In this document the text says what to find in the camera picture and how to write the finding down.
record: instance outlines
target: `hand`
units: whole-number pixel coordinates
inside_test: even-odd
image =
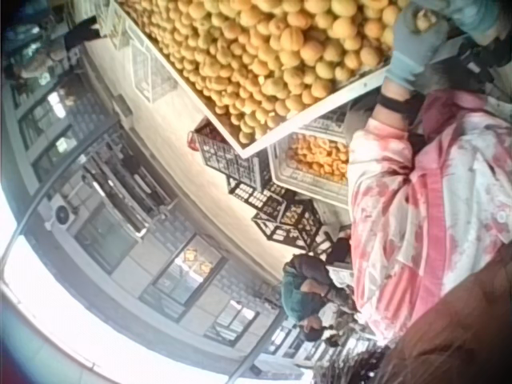
[[[413,0],[423,8],[452,18],[461,30],[471,35],[484,34],[498,22],[499,8],[489,0]]]
[[[387,77],[412,90],[414,80],[425,70],[438,48],[446,41],[448,21],[443,17],[428,30],[419,32],[416,16],[422,10],[416,4],[409,4],[394,25],[394,50]]]

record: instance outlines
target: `window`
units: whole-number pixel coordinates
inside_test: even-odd
[[[194,235],[140,299],[160,314],[177,320],[226,262],[207,242]]]
[[[45,148],[44,152],[32,164],[35,175],[40,182],[51,174],[55,164],[77,145],[78,140],[79,138],[72,131],[71,126],[68,126],[64,130],[64,134]]]
[[[286,352],[282,355],[284,358],[295,358],[297,356],[297,353],[300,351],[302,346],[304,345],[304,338],[302,337],[301,333],[299,332],[295,339],[291,342],[290,346],[288,346],[288,349]]]
[[[279,348],[281,348],[281,345],[290,335],[290,332],[291,328],[288,328],[287,326],[280,326],[279,329],[275,332],[274,336],[272,336],[272,340],[266,348],[265,353],[276,354]]]
[[[314,356],[317,354],[318,350],[320,349],[320,347],[322,346],[322,344],[324,344],[323,340],[320,339],[320,340],[317,340],[316,342],[314,342],[312,345],[311,345],[311,349],[310,351],[307,353],[307,355],[304,357],[304,360],[306,360],[307,362],[310,362],[311,360],[313,360]]]
[[[257,316],[257,312],[231,300],[205,336],[227,346],[235,346]]]
[[[195,236],[155,286],[166,296],[185,304],[221,258],[202,238]]]
[[[137,241],[101,204],[76,234],[80,246],[108,274],[121,264]]]
[[[19,122],[23,145],[28,150],[38,138],[66,116],[66,110],[57,92],[52,92]]]

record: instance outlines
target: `plastic crate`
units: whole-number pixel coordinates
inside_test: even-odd
[[[350,107],[348,105],[339,106],[330,110],[326,114],[316,118],[312,122],[301,126],[298,132],[304,134],[314,134],[328,139],[335,138],[340,142],[345,142],[345,122],[346,112]]]
[[[345,142],[340,135],[333,135],[328,132],[326,130],[323,134],[319,134],[312,130],[304,129],[302,131],[304,134],[312,134],[333,141]],[[348,208],[348,185],[346,183],[332,182],[331,180],[302,172],[288,164],[286,151],[290,147],[290,140],[292,140],[292,135],[281,139],[268,148],[270,170],[274,183],[300,192],[310,198],[316,198],[336,206]]]
[[[267,240],[305,252],[312,251],[322,228],[322,220],[311,200],[287,204],[279,222],[272,222],[260,213],[253,216],[253,222]]]
[[[151,50],[133,40],[130,41],[130,60],[134,88],[149,104],[178,88],[178,83]]]
[[[292,190],[277,186],[272,182],[263,192],[258,192],[254,187],[239,182],[230,176],[227,176],[226,180],[228,193],[231,196],[254,208],[265,218],[274,222],[279,221],[284,213],[286,204],[295,197],[295,192]]]
[[[208,118],[204,118],[194,131],[202,160],[208,167],[252,186],[258,192],[264,191],[272,179],[265,150],[242,158]]]
[[[109,26],[108,36],[116,50],[130,44],[130,37],[126,32],[126,17],[116,2],[110,3]]]

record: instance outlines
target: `building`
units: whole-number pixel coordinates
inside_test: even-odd
[[[40,38],[17,45],[10,59],[30,59]],[[105,323],[168,358],[229,375],[278,316],[278,280],[254,268],[179,189],[130,126],[130,113],[115,112],[120,105],[87,52],[73,70],[62,62],[23,86],[4,82],[2,186],[21,216],[81,140],[111,127],[56,181],[27,239]],[[284,321],[245,376],[297,379],[298,366],[333,353],[304,343]]]

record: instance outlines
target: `pink and white patterned shirt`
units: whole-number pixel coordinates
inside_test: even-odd
[[[383,340],[512,241],[512,130],[488,105],[434,93],[416,158],[407,133],[373,119],[350,144],[354,298]]]

